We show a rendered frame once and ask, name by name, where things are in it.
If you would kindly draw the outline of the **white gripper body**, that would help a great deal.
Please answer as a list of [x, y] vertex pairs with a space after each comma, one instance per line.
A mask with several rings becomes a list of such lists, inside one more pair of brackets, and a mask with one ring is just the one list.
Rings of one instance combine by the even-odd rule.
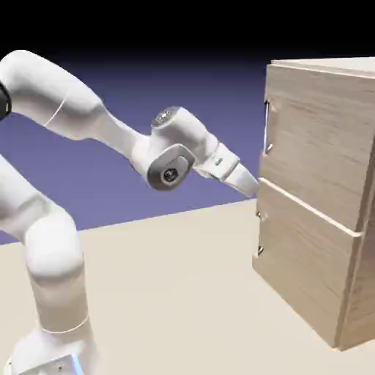
[[256, 194], [259, 186], [258, 180], [241, 163], [234, 167], [224, 183], [246, 197]]

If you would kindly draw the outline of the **large light wood cabinet door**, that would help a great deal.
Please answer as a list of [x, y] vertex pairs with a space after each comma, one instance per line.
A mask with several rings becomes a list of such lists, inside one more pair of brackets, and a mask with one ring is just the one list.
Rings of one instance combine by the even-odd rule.
[[375, 74], [271, 64], [259, 175], [360, 232], [375, 174]]

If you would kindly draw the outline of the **light wood cabinet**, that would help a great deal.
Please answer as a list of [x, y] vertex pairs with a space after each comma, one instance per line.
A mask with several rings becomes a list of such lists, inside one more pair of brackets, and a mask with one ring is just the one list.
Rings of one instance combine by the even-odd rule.
[[267, 66], [254, 270], [332, 348], [375, 339], [375, 57]]

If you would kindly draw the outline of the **small light wood cabinet door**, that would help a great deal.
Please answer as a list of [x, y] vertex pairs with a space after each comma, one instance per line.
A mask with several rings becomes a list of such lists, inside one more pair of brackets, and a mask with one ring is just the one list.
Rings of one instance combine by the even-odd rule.
[[264, 251], [253, 268], [331, 347], [339, 345], [353, 256], [363, 234], [265, 178], [256, 211]]

